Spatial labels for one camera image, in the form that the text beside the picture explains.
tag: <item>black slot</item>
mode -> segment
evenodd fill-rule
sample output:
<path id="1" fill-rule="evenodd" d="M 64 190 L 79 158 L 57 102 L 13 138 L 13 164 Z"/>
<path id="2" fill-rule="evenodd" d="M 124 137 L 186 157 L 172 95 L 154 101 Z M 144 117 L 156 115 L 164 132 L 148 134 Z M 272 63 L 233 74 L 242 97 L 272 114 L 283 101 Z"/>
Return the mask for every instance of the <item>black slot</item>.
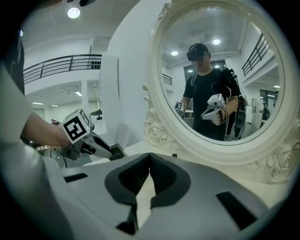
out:
<path id="1" fill-rule="evenodd" d="M 88 175 L 86 175 L 85 173 L 79 173 L 79 174 L 64 177 L 64 179 L 66 182 L 74 182 L 74 181 L 77 181 L 79 179 L 83 179 L 86 177 L 88 177 Z"/>
<path id="2" fill-rule="evenodd" d="M 219 193 L 216 196 L 240 230 L 256 221 L 256 217 L 230 192 Z"/>

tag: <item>ornate mirror frame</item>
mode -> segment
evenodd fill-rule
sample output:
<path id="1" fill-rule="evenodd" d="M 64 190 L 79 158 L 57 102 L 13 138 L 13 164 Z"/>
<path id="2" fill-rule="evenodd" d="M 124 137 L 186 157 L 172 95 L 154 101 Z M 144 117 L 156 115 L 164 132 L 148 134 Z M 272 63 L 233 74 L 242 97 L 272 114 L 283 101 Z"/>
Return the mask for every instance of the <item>ornate mirror frame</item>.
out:
<path id="1" fill-rule="evenodd" d="M 187 129 L 170 107 L 162 89 L 161 37 L 181 15 L 201 7 L 239 9 L 267 38 L 280 77 L 277 105 L 269 121 L 253 135 L 236 142 L 215 141 Z M 300 72 L 294 52 L 271 16 L 257 3 L 246 0 L 172 0 L 165 4 L 151 31 L 147 66 L 149 111 L 145 122 L 147 140 L 161 148 L 184 149 L 219 165 L 263 165 L 271 182 L 286 180 L 300 155 Z"/>

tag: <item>ceiling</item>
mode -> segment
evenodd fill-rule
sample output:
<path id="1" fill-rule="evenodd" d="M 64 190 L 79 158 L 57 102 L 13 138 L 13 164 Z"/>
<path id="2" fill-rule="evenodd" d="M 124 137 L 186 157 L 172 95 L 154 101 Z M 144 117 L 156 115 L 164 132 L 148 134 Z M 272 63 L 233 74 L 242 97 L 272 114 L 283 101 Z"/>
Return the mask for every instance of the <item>ceiling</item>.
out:
<path id="1" fill-rule="evenodd" d="M 257 78 L 254 82 L 250 83 L 247 86 L 256 87 L 260 89 L 272 88 L 272 90 L 275 90 L 275 85 L 279 85 L 278 67 L 273 68 L 271 71 Z"/>
<path id="2" fill-rule="evenodd" d="M 96 0 L 90 5 L 80 7 L 79 0 L 75 0 L 36 10 L 22 25 L 24 48 L 72 35 L 110 39 L 138 2 L 139 0 Z M 80 10 L 80 16 L 76 19 L 67 15 L 68 10 L 73 7 Z"/>
<path id="3" fill-rule="evenodd" d="M 194 43 L 204 43 L 210 53 L 240 51 L 247 19 L 236 12 L 218 7 L 200 8 L 180 17 L 165 32 L 163 61 L 167 66 L 187 60 L 186 53 Z M 214 45 L 214 39 L 220 39 Z"/>
<path id="4" fill-rule="evenodd" d="M 88 82 L 89 101 L 96 101 L 96 91 L 99 90 L 99 81 Z M 65 105 L 81 103 L 82 97 L 75 91 L 81 92 L 81 81 L 68 82 L 60 85 L 51 86 L 26 95 L 29 102 L 44 103 L 44 105 L 31 104 L 33 108 L 47 108 L 51 105 Z"/>

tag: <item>ceiling light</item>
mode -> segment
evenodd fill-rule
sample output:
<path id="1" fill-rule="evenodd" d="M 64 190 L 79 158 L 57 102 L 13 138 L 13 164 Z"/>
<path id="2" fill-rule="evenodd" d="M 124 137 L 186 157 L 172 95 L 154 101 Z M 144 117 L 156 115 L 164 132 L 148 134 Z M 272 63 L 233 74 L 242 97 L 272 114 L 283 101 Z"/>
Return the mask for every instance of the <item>ceiling light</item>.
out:
<path id="1" fill-rule="evenodd" d="M 77 18 L 80 15 L 80 10 L 76 7 L 73 7 L 68 10 L 67 15 L 69 16 L 69 18 Z"/>
<path id="2" fill-rule="evenodd" d="M 171 55 L 172 56 L 176 56 L 176 55 L 178 55 L 178 52 L 177 51 L 173 51 L 173 52 L 171 52 Z"/>
<path id="3" fill-rule="evenodd" d="M 215 39 L 215 40 L 212 41 L 212 43 L 213 43 L 214 45 L 218 45 L 218 44 L 220 44 L 220 42 L 221 42 L 220 39 Z"/>
<path id="4" fill-rule="evenodd" d="M 32 104 L 40 104 L 40 105 L 43 105 L 43 103 L 38 103 L 38 102 L 32 102 Z"/>
<path id="5" fill-rule="evenodd" d="M 75 93 L 79 96 L 82 96 L 82 94 L 79 91 L 75 91 Z"/>

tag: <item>black metal railing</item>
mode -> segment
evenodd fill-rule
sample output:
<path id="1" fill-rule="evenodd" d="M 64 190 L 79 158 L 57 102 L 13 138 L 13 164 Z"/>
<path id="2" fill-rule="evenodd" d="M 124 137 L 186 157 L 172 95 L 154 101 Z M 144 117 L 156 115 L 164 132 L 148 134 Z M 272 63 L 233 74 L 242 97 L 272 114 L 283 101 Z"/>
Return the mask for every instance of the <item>black metal railing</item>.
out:
<path id="1" fill-rule="evenodd" d="M 171 85 L 172 86 L 172 78 L 169 77 L 168 75 L 166 74 L 163 74 L 163 80 L 164 80 L 164 83 L 165 84 L 168 84 L 168 85 Z"/>
<path id="2" fill-rule="evenodd" d="M 27 84 L 39 78 L 57 73 L 87 69 L 98 70 L 101 68 L 101 59 L 102 55 L 81 54 L 54 58 L 40 62 L 28 67 L 27 69 L 24 69 L 24 83 Z"/>
<path id="3" fill-rule="evenodd" d="M 255 45 L 252 53 L 250 54 L 250 57 L 247 59 L 246 63 L 242 67 L 244 71 L 244 76 L 246 76 L 247 73 L 252 71 L 254 66 L 259 61 L 262 61 L 263 56 L 268 52 L 269 49 L 270 46 L 268 45 L 266 37 L 264 37 L 263 34 L 261 34 L 257 41 L 257 44 Z"/>

